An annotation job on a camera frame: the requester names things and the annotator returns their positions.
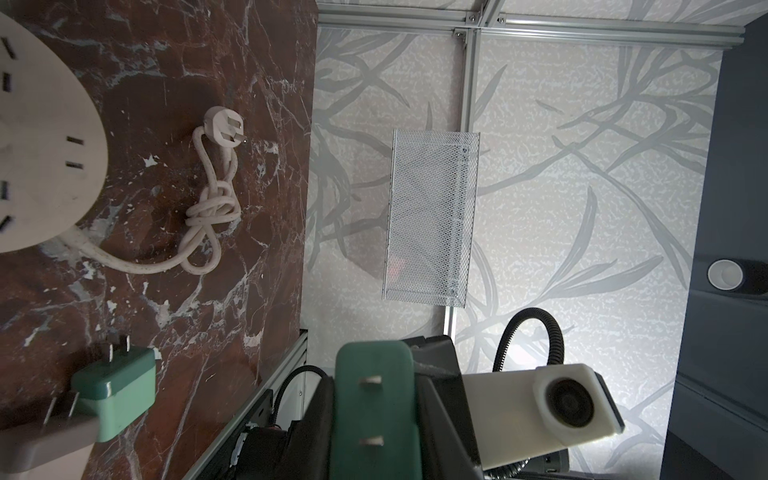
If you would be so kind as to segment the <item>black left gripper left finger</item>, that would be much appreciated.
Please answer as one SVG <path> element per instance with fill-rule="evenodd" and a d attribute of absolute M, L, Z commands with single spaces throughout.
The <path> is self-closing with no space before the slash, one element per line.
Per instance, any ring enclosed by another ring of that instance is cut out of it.
<path fill-rule="evenodd" d="M 274 479 L 329 478 L 334 388 L 332 377 L 318 383 L 309 407 L 290 435 Z"/>

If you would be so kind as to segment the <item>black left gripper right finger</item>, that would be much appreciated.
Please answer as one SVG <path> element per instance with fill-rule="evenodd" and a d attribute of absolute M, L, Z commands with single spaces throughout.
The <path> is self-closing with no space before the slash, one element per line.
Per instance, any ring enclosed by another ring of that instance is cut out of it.
<path fill-rule="evenodd" d="M 461 376 L 416 378 L 425 479 L 482 479 L 477 441 Z"/>

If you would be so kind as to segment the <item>light green cube adapter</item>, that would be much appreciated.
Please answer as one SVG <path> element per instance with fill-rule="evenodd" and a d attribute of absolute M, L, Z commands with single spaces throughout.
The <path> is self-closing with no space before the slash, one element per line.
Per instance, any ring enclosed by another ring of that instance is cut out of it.
<path fill-rule="evenodd" d="M 75 412 L 99 420 L 98 443 L 114 439 L 155 403 L 156 372 L 154 350 L 119 334 L 101 344 L 99 360 L 74 373 Z"/>

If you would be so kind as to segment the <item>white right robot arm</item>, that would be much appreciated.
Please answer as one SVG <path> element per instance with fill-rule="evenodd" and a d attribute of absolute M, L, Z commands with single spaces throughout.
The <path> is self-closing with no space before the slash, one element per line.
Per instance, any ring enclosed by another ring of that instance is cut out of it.
<path fill-rule="evenodd" d="M 426 479 L 493 478 L 501 467 L 625 429 L 603 377 L 584 364 L 463 374 L 449 337 L 406 343 Z"/>

